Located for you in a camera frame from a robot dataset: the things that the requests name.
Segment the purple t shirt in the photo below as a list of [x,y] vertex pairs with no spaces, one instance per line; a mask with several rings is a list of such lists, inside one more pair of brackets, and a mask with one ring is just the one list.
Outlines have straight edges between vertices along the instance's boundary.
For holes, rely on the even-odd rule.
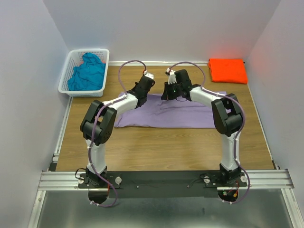
[[215,125],[210,107],[184,98],[166,101],[160,94],[148,94],[141,107],[119,115],[114,127],[214,129]]

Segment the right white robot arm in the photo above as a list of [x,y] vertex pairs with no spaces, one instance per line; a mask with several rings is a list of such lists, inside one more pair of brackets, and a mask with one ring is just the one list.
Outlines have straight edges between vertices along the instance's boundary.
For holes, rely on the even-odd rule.
[[192,84],[185,69],[166,70],[168,81],[164,83],[162,100],[174,100],[181,96],[212,109],[216,130],[222,135],[223,153],[219,165],[219,182],[229,186],[241,176],[239,162],[239,137],[244,127],[244,111],[235,94],[224,95]]

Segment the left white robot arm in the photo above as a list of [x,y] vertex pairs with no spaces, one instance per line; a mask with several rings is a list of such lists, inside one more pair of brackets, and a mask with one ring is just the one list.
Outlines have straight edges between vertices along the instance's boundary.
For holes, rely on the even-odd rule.
[[134,88],[116,99],[100,102],[94,100],[80,125],[80,131],[87,144],[88,165],[86,176],[96,188],[102,187],[105,179],[105,143],[109,140],[116,118],[127,111],[141,107],[147,101],[147,94],[154,86],[154,75],[146,73]]

